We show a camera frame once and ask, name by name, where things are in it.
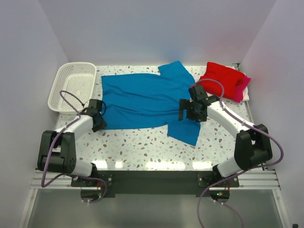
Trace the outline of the blue t shirt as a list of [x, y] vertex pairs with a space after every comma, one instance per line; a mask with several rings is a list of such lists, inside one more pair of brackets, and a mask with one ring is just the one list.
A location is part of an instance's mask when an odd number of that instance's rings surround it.
[[179, 120], [179, 101], [189, 99], [193, 76], [179, 61], [158, 67], [159, 74], [102, 76], [104, 120], [108, 130], [168, 126], [167, 135], [196, 145], [200, 124]]

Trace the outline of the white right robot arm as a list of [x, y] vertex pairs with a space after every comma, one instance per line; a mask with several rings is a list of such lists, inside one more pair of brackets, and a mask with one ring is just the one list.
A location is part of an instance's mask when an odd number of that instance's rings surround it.
[[221, 187], [228, 177], [241, 171], [248, 171], [273, 157], [268, 129], [263, 124], [242, 120], [240, 116], [224, 105], [220, 97], [207, 95], [201, 85], [188, 89], [191, 99], [180, 99], [179, 120], [186, 118], [205, 122], [211, 118], [222, 125], [235, 139], [234, 155], [228, 160], [213, 166], [212, 182]]

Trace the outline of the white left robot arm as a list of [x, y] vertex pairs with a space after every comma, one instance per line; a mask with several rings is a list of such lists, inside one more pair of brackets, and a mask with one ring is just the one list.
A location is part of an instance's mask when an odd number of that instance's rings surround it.
[[96, 185], [98, 174], [93, 171], [94, 165], [76, 158], [76, 141], [89, 131], [95, 133], [104, 129], [105, 112], [104, 101], [91, 99], [88, 107], [65, 127], [44, 131], [38, 154], [38, 170], [82, 176], [81, 180], [87, 186]]

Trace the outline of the white plastic basket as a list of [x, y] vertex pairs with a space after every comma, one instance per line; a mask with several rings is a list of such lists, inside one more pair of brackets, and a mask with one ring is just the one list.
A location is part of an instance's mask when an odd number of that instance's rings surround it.
[[60, 114], [76, 114], [75, 110], [62, 98], [64, 97], [73, 107], [81, 111], [85, 103], [91, 99], [95, 85], [97, 69], [88, 62], [71, 62], [62, 65], [55, 76], [48, 107]]

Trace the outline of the red folded t shirt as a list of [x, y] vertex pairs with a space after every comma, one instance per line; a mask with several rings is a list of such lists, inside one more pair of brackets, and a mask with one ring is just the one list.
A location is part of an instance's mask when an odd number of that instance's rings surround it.
[[220, 86], [222, 93], [224, 93], [224, 87], [235, 87], [243, 81], [242, 78], [244, 75], [244, 73], [230, 67], [208, 62], [206, 72], [200, 77], [197, 84], [202, 85], [203, 88], [206, 86]]

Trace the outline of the pink folded t shirt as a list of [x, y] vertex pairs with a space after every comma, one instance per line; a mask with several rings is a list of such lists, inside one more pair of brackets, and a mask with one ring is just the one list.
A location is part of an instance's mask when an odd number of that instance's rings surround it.
[[248, 86], [251, 78], [244, 75], [242, 80], [243, 81], [241, 83], [238, 83], [236, 85], [235, 96], [233, 98], [233, 101], [238, 102], [238, 103], [249, 100], [248, 87], [247, 86]]

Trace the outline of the white folded t shirt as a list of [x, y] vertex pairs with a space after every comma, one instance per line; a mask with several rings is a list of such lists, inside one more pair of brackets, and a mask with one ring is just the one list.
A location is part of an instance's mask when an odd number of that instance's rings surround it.
[[[220, 86], [204, 87], [205, 91], [209, 94], [216, 95], [218, 97], [222, 94], [222, 89]], [[232, 100], [234, 102], [240, 103], [249, 100], [248, 88], [247, 86], [235, 86], [235, 87], [224, 87], [224, 99]]]

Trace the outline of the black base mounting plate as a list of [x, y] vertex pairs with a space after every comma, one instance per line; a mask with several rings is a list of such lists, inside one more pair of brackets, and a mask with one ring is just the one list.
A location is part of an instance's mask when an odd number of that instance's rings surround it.
[[196, 195], [215, 182], [212, 171], [97, 171], [105, 181], [78, 179], [71, 186], [81, 188], [81, 196], [96, 199], [106, 193], [107, 198], [118, 194]]

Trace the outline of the aluminium frame rail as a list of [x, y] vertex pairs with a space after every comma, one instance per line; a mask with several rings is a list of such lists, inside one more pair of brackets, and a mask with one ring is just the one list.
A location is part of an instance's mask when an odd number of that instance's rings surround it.
[[276, 171], [253, 170], [238, 176], [239, 187], [244, 190], [280, 190]]

